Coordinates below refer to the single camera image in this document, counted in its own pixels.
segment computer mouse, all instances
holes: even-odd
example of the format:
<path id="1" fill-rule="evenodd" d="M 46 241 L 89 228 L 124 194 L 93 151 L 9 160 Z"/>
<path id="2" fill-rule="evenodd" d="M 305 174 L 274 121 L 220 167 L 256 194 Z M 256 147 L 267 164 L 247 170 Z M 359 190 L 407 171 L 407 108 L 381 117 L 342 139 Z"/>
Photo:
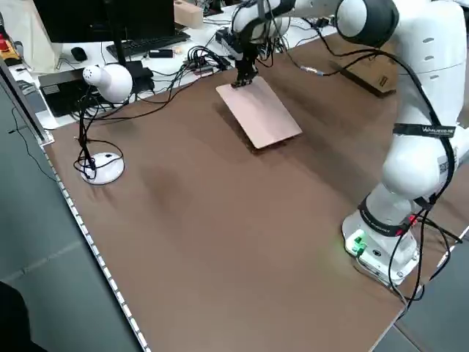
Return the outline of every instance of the computer mouse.
<path id="1" fill-rule="evenodd" d="M 86 56 L 85 50 L 83 50 L 79 46 L 76 46 L 72 49 L 72 55 L 73 55 L 73 58 L 78 62 L 82 62 L 88 59 L 88 56 Z"/>

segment pink board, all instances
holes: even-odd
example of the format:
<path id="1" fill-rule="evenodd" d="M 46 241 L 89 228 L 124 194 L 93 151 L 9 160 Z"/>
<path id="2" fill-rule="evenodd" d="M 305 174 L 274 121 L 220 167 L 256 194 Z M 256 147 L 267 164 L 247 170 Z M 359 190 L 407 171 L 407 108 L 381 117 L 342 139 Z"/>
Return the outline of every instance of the pink board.
<path id="1" fill-rule="evenodd" d="M 257 76 L 252 84 L 237 89 L 230 84 L 216 89 L 255 148 L 266 147 L 302 132 L 262 77 Z"/>

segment lamp head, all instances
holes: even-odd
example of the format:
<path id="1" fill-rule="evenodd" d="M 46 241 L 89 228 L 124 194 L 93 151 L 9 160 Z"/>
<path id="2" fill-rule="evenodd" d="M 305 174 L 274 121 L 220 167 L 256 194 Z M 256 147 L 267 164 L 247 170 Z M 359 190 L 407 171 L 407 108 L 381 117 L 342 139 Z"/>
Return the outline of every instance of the lamp head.
<path id="1" fill-rule="evenodd" d="M 132 92 L 132 75 L 118 64 L 104 68 L 88 66 L 83 70 L 83 78 L 87 84 L 97 87 L 97 91 L 110 103 L 121 103 Z"/>

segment white desk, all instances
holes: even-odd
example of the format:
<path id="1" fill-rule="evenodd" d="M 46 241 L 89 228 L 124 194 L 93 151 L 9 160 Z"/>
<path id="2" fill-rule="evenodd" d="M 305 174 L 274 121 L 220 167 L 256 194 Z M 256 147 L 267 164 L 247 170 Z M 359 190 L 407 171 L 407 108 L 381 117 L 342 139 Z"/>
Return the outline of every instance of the white desk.
<path id="1" fill-rule="evenodd" d="M 232 13 L 234 12 L 235 8 L 236 8 L 236 5 L 230 6 L 230 7 L 224 7 L 223 8 L 224 13 L 210 16 L 209 18 L 207 18 L 207 21 L 210 21 L 210 20 L 230 21 L 232 17 Z M 290 26 L 288 32 L 284 36 L 287 39 L 287 42 L 290 48 L 296 46 L 297 43 L 299 43 L 300 41 L 301 41 L 300 42 L 301 45 L 305 44 L 308 41 L 312 40 L 308 38 L 313 38 L 316 35 L 316 32 L 313 29 L 309 29 L 309 25 L 305 21 L 301 20 L 300 18 L 292 19 L 291 24 L 292 26 Z M 143 56 L 132 56 L 132 60 L 136 60 L 136 61 L 142 60 L 143 66 L 148 67 L 150 70 L 156 70 L 161 73 L 176 72 L 180 69 L 182 62 L 187 58 L 187 53 L 189 49 L 191 49 L 195 45 L 206 46 L 206 44 L 213 37 L 215 32 L 223 26 L 205 23 L 203 27 L 200 29 L 186 29 L 185 32 L 191 36 L 191 39 L 185 43 L 178 43 L 172 46 L 173 48 L 179 47 L 181 49 L 181 54 L 175 54 L 172 59 L 150 59 L 150 58 L 143 59 Z M 322 33 L 324 35 L 329 35 L 334 32 L 336 32 L 336 30 L 332 27 L 326 27 L 322 30 Z M 68 61 L 72 62 L 72 65 L 74 68 L 83 68 L 83 67 L 90 66 L 90 65 L 103 66 L 105 64 L 105 61 L 106 63 L 116 62 L 115 58 L 113 58 L 113 56 L 110 55 L 110 53 L 106 50 L 106 46 L 110 44 L 112 44 L 112 42 L 64 44 L 61 57 L 64 57 Z M 71 49 L 76 46 L 83 48 L 86 52 L 86 55 L 88 56 L 88 59 L 86 61 L 83 61 L 79 64 L 74 64 L 75 59 L 73 58 L 71 54 Z M 208 45 L 208 48 L 220 55 L 228 54 L 226 50 L 215 41 L 215 38 L 213 38 L 213 40 L 210 42 L 210 44 Z M 36 84 L 36 87 L 39 87 L 38 77 L 41 75 L 29 73 L 27 71 L 17 72 L 16 69 L 19 67 L 23 67 L 23 66 L 19 65 L 19 66 L 14 66 L 10 68 L 13 78 L 15 80 L 22 79 L 24 81 L 34 82 Z M 57 70 L 57 72 L 67 71 L 67 70 L 72 70 L 72 69 L 73 68 L 69 66 L 68 63 L 62 62 L 62 66 L 60 67 L 59 70 Z M 154 73 L 154 75 L 155 76 L 153 77 L 153 79 L 155 80 L 156 92 L 162 89 L 165 89 L 169 85 L 168 80 L 171 78 L 160 76 L 157 73 Z M 191 83 L 192 81 L 195 81 L 197 78 L 198 76 L 195 76 L 194 74 L 189 73 L 188 75 L 184 76 L 184 78 L 182 78 L 181 85 Z M 139 94 L 139 96 L 141 96 L 142 98 L 147 98 L 151 95 L 152 95 L 151 92 L 143 92 Z M 75 122 L 75 120 L 70 115 L 55 118 L 50 112 L 49 114 L 41 114 L 41 115 L 38 115 L 37 117 L 39 121 L 41 122 L 41 124 L 43 125 L 43 127 L 49 128 L 49 129 L 58 128 L 59 126 L 67 125 L 69 123 Z"/>

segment gray floor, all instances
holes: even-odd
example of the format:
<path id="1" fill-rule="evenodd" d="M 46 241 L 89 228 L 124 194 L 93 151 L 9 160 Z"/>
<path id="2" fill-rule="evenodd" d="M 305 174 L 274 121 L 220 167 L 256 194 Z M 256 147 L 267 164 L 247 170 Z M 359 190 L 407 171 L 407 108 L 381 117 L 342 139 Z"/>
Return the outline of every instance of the gray floor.
<path id="1" fill-rule="evenodd" d="M 418 352 L 418 349 L 395 327 L 380 341 L 374 352 Z"/>
<path id="2" fill-rule="evenodd" d="M 48 351 L 140 351 L 59 187 L 8 133 L 11 108 L 0 87 L 0 280 L 22 293 L 33 340 Z M 31 132 L 21 133 L 50 174 Z"/>
<path id="3" fill-rule="evenodd" d="M 397 326 L 428 352 L 469 351 L 469 242 L 458 245 L 442 274 L 426 286 Z"/>

